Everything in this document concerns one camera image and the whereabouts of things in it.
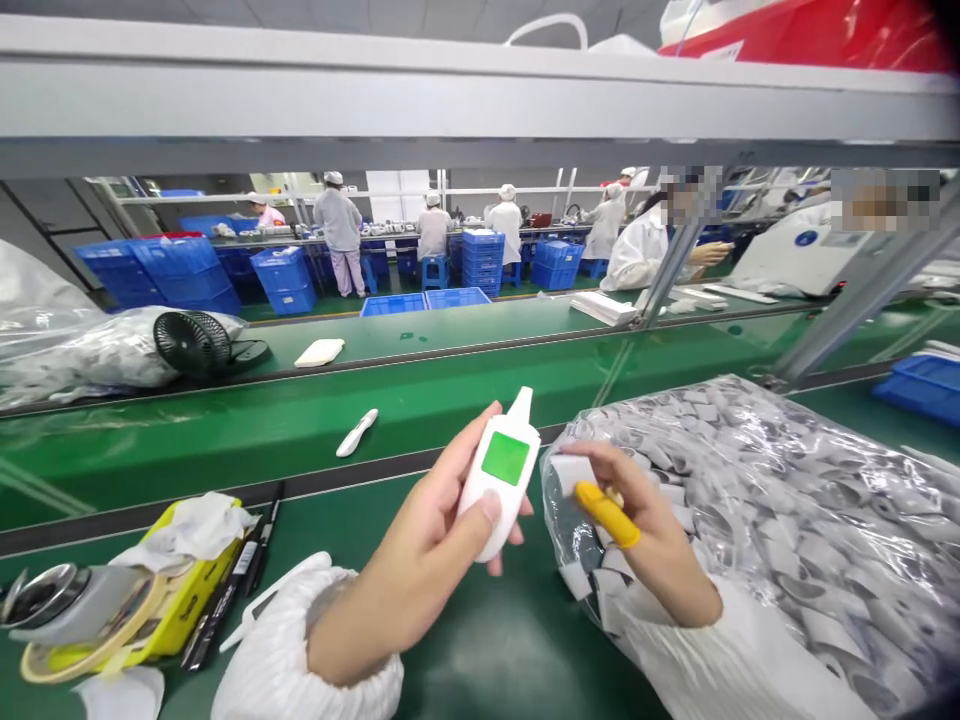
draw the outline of metal pole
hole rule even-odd
[[[941,198],[941,229],[896,235],[869,258],[829,310],[774,365],[768,385],[778,391],[795,387],[953,242],[960,229],[960,179],[946,185]]]
[[[677,278],[683,271],[684,263],[690,257],[693,248],[697,246],[697,239],[707,225],[714,224],[712,215],[717,212],[717,193],[723,184],[723,168],[708,166],[704,168],[703,181],[697,192],[692,211],[696,213],[698,222],[695,225],[682,225],[670,244],[667,254],[660,262],[660,270],[653,279],[646,305],[641,307],[640,298],[637,298],[636,307],[640,310],[640,327],[650,329],[660,315],[660,308],[673,289]]]

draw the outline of green display screen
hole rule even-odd
[[[487,454],[483,456],[480,469],[498,480],[516,485],[520,482],[523,464],[527,459],[530,446],[516,438],[495,432],[490,438]]]

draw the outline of hand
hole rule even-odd
[[[487,420],[501,411],[499,402],[488,407],[413,486],[363,572],[311,631],[311,672],[332,685],[355,685],[393,653],[416,645],[440,616],[500,517],[500,497],[492,491],[459,518],[457,505]],[[520,514],[533,515],[529,499]],[[507,541],[523,543],[519,525]],[[503,573],[499,554],[487,570]]]
[[[723,602],[697,562],[687,535],[646,474],[621,450],[605,442],[577,442],[561,448],[590,459],[600,487],[613,486],[640,528],[640,540],[623,554],[639,579],[681,627],[706,627],[720,619]]]
[[[713,267],[723,262],[723,259],[733,249],[733,243],[707,243],[693,249],[687,258],[687,265],[697,267]]]

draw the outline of pink pants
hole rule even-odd
[[[364,297],[367,294],[363,282],[363,270],[360,269],[360,251],[350,252],[330,251],[330,262],[333,263],[333,274],[337,277],[337,289],[343,297],[356,288],[357,295]],[[350,276],[353,275],[353,287],[350,286]]]

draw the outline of clear plastic bag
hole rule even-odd
[[[733,376],[585,410],[540,470],[557,562],[580,563],[588,574],[603,547],[563,497],[550,461],[574,440],[609,441],[645,456],[661,482],[682,484],[704,569],[779,608],[794,638],[824,663],[839,656],[851,687],[881,717],[921,706],[952,682],[960,473]],[[600,625],[596,592],[581,604]],[[854,643],[849,656],[814,627],[821,617]]]

